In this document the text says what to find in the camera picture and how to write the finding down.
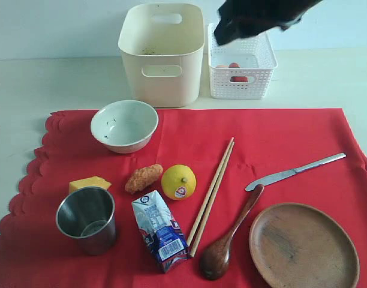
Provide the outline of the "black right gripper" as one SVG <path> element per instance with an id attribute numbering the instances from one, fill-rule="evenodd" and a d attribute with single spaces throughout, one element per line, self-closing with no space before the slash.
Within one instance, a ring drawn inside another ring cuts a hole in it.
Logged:
<path id="1" fill-rule="evenodd" d="M 213 34 L 218 45 L 255 37 L 279 27 L 285 31 L 321 0 L 226 0 L 218 9 L 220 17 Z"/>

